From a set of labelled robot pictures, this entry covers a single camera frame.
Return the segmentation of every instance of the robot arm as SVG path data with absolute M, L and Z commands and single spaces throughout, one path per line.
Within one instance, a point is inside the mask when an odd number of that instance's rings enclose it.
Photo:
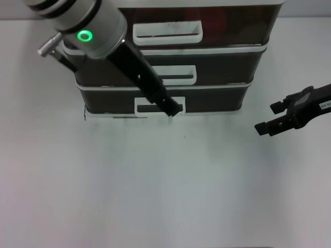
M 286 109 L 287 113 L 267 123 L 257 124 L 255 128 L 260 135 L 274 136 L 293 128 L 303 128 L 314 118 L 331 112 L 331 84 L 318 89 L 310 86 L 270 107 L 274 114 L 282 113 Z
M 64 38 L 93 59 L 108 59 L 141 90 L 143 95 L 169 116 L 181 107 L 167 94 L 162 79 L 143 55 L 125 40 L 127 22 L 110 0 L 25 0 L 47 19 L 58 33 L 39 50 L 51 55 L 67 68 L 76 68 L 57 50 Z

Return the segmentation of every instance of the green ring light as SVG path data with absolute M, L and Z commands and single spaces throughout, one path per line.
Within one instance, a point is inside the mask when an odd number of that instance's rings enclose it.
M 77 34 L 77 38 L 82 42 L 89 42 L 93 39 L 93 34 L 90 31 L 82 30 Z

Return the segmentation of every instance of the white table surface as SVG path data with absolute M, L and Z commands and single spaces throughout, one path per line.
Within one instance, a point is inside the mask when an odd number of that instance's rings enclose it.
M 0 22 L 0 247 L 331 247 L 331 115 L 258 136 L 331 83 L 331 18 L 278 19 L 241 112 L 87 119 L 73 75 Z

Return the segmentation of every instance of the drawer handle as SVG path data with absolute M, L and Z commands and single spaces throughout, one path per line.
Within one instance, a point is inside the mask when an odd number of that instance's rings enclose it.
M 197 82 L 195 66 L 153 66 L 153 69 L 168 85 L 193 85 Z
M 141 46 L 199 43 L 202 37 L 201 21 L 133 25 L 133 41 Z
M 185 97 L 173 97 L 174 101 L 182 105 L 183 110 L 177 114 L 185 115 L 186 106 L 185 106 Z M 148 117 L 148 116 L 162 116 L 166 115 L 160 109 L 158 109 L 155 103 L 150 103 L 146 98 L 135 98 L 134 99 L 134 113 L 137 117 Z

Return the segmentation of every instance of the drawer front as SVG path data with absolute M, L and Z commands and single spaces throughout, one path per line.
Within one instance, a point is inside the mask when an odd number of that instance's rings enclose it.
M 209 86 L 251 82 L 265 49 L 266 46 L 235 49 L 143 50 L 142 53 L 163 79 L 165 86 Z M 70 55 L 73 52 L 68 49 L 66 53 L 78 68 L 75 75 L 82 86 L 134 86 L 106 59 L 93 60 L 81 55 Z
M 168 94 L 188 113 L 237 111 L 241 108 L 248 87 L 211 89 L 168 89 Z M 135 115 L 147 117 L 163 114 L 149 104 L 139 90 L 81 90 L 86 108 L 93 114 Z
M 195 8 L 120 8 L 127 39 L 137 47 L 210 48 L 264 44 L 279 5 Z

